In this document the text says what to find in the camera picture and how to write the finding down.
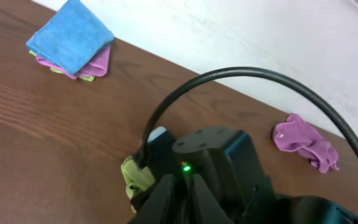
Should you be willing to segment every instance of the purple cloth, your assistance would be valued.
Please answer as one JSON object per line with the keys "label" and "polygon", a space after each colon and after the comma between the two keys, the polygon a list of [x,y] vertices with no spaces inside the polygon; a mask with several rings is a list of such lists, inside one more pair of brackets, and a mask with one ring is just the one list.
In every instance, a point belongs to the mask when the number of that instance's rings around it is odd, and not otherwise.
{"label": "purple cloth", "polygon": [[297,151],[300,156],[310,159],[311,165],[322,174],[327,173],[329,168],[339,170],[336,165],[339,158],[337,151],[298,114],[290,114],[287,122],[274,128],[273,142],[281,151]]}
{"label": "purple cloth", "polygon": [[76,74],[70,75],[68,72],[64,71],[64,69],[60,68],[57,65],[54,65],[44,58],[40,56],[36,56],[35,59],[41,65],[45,65],[51,68],[56,68],[57,70],[63,72],[65,75],[72,79],[77,79],[78,77],[90,77],[97,76],[102,77],[107,73],[109,67],[109,57],[110,57],[110,48],[108,45],[104,49],[102,49],[99,53],[97,53],[84,67],[80,69]]}

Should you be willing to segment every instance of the brown wooden surface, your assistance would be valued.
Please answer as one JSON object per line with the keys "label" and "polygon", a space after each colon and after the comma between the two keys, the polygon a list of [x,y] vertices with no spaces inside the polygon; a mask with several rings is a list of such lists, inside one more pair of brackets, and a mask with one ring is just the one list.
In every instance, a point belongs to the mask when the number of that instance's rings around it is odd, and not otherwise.
{"label": "brown wooden surface", "polygon": [[[120,164],[139,147],[151,112],[196,74],[121,40],[109,73],[73,81],[37,64],[25,42],[54,12],[0,0],[0,223],[126,223],[132,217]],[[159,125],[179,137],[221,124],[250,133],[277,193],[319,195],[358,214],[358,161],[322,133],[340,171],[319,174],[270,135],[287,114],[218,83],[180,98]]]}

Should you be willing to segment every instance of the folded blue cloth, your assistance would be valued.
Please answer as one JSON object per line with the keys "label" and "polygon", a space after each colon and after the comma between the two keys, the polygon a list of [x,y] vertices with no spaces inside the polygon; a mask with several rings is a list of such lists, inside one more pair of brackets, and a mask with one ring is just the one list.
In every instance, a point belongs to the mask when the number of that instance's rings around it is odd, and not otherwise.
{"label": "folded blue cloth", "polygon": [[113,38],[106,26],[79,0],[68,0],[26,46],[74,75]]}

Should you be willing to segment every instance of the green led light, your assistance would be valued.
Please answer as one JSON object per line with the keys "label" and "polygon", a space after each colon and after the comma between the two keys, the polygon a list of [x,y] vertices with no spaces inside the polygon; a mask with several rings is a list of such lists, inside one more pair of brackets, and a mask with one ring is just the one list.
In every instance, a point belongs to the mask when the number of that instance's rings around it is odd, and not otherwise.
{"label": "green led light", "polygon": [[185,172],[188,172],[190,169],[191,169],[190,166],[185,166],[185,167],[183,167],[183,171],[185,171]]}

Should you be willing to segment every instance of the white background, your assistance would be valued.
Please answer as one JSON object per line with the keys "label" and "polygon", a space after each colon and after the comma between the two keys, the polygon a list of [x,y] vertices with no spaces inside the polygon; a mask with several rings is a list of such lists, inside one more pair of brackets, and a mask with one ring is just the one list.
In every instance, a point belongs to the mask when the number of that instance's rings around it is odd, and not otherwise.
{"label": "white background", "polygon": [[[348,0],[82,0],[113,34],[197,73],[284,73],[319,93],[358,135],[358,8]],[[65,0],[35,0],[58,10]],[[219,81],[339,134],[309,101],[255,78]]]}

